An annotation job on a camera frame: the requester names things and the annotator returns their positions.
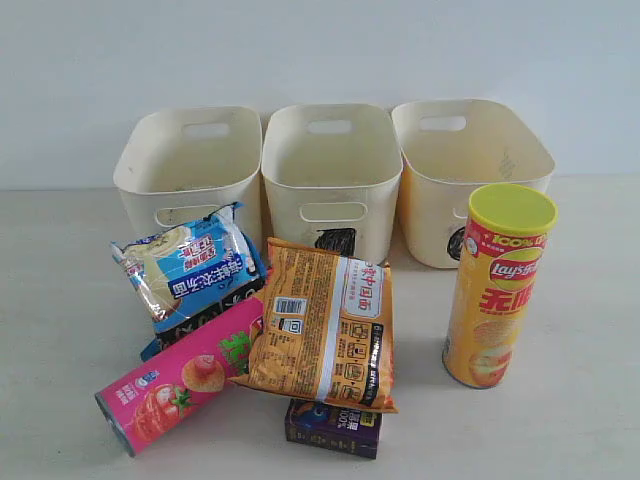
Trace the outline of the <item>orange instant noodle packet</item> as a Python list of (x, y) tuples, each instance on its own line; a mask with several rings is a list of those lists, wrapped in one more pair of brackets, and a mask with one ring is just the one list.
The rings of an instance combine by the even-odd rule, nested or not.
[(374, 413), (394, 413), (392, 274), (336, 252), (278, 238), (260, 291), (263, 328), (245, 373), (257, 391)]

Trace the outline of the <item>blue instant noodle packet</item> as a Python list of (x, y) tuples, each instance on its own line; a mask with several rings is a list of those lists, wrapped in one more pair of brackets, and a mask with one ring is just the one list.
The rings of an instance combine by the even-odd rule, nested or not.
[(120, 246), (114, 262), (148, 312), (155, 338), (147, 361), (266, 283), (267, 270), (249, 236), (236, 223), (239, 202), (164, 232)]

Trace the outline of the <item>pink Lays chips can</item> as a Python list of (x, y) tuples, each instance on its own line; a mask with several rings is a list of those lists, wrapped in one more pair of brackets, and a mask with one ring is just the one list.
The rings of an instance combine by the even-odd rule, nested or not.
[(213, 400), (248, 368), (262, 328), (254, 295), (95, 394), (107, 423), (131, 457)]

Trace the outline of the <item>middle cream plastic bin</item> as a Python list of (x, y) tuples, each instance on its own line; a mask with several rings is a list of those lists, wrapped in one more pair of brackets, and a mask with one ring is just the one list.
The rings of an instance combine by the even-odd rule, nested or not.
[(351, 241), (355, 257), (388, 254), (403, 171), (389, 114), (369, 104), (293, 105), (271, 115), (262, 176), (276, 237), (309, 247)]

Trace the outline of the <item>cream plastic bin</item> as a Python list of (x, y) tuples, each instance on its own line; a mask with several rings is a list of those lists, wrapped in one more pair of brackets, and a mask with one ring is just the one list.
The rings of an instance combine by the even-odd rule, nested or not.
[(235, 223), (260, 248), (262, 141), (259, 114), (242, 106), (142, 118), (113, 174), (133, 230), (150, 236), (237, 202)]
[(351, 241), (355, 257), (388, 254), (403, 171), (389, 114), (369, 104), (293, 105), (271, 115), (262, 176), (276, 237), (309, 247)]
[(409, 102), (391, 112), (404, 170), (399, 224), (410, 254), (434, 268), (459, 264), (468, 199), (491, 183), (546, 191), (555, 161), (508, 107), (489, 100)]

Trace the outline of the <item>right cream plastic bin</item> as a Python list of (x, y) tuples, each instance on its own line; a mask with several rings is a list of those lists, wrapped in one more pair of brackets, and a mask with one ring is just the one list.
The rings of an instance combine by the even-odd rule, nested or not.
[(399, 224), (410, 254), (434, 268), (459, 264), (468, 199), (491, 183), (546, 191), (555, 161), (508, 107), (489, 100), (409, 102), (391, 112), (404, 170)]

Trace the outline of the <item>left cream plastic bin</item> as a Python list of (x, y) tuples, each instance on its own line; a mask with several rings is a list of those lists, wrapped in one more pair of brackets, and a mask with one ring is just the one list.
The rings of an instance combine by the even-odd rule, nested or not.
[(142, 118), (113, 174), (133, 230), (150, 236), (237, 202), (235, 223), (260, 248), (262, 141), (259, 114), (242, 106)]

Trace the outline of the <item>yellow Lays chips can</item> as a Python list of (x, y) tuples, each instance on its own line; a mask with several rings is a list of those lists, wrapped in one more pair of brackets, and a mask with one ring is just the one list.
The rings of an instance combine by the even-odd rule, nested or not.
[(503, 380), (557, 215), (548, 196), (519, 184), (470, 195), (442, 354), (460, 383), (488, 389)]

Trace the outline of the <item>purple juice carton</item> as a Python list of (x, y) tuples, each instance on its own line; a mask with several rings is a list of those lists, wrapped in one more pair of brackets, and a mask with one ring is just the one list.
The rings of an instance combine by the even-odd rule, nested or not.
[(289, 442), (377, 458), (381, 414), (291, 399), (284, 425)]

